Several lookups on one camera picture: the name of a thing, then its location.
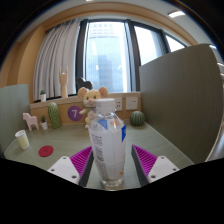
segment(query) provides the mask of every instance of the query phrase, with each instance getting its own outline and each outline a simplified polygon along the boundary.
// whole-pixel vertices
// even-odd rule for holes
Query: small bottle
[[[106,187],[119,186],[124,180],[126,126],[115,114],[115,100],[96,100],[96,113],[89,126],[93,157]]]

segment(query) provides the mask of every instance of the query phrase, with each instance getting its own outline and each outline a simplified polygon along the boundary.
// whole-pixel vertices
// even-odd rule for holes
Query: red disc
[[[39,155],[41,157],[46,157],[52,154],[52,152],[54,151],[54,148],[50,145],[45,145],[42,148],[40,148],[39,150]]]

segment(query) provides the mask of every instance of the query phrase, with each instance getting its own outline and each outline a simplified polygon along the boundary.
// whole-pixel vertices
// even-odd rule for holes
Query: number 7
[[[74,112],[75,111],[75,113],[74,113],[74,118],[76,117],[76,114],[77,114],[77,110],[72,110],[72,112]]]

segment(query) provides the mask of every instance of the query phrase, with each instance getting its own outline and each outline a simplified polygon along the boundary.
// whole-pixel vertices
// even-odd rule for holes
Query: table
[[[123,184],[114,188],[102,186],[96,165],[93,161],[86,188],[100,190],[140,188],[134,160],[131,155],[132,144],[151,152],[155,156],[166,156],[179,169],[194,164],[178,148],[147,123],[134,127],[130,124],[129,120],[125,120],[125,124],[127,127],[127,140]],[[7,148],[5,157],[6,159],[30,164],[43,170],[48,170],[62,156],[71,157],[91,145],[89,133],[84,128],[84,124],[62,125],[57,129],[49,127],[47,130],[33,128],[33,131],[26,130],[26,133],[30,147],[25,151],[21,150],[15,139]],[[48,157],[40,157],[38,154],[39,149],[44,145],[51,145],[54,148],[53,153]]]

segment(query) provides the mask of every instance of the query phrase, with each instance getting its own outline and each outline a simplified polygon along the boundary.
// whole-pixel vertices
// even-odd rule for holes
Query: bottle cap
[[[96,100],[96,113],[109,113],[115,111],[115,99],[105,98]]]

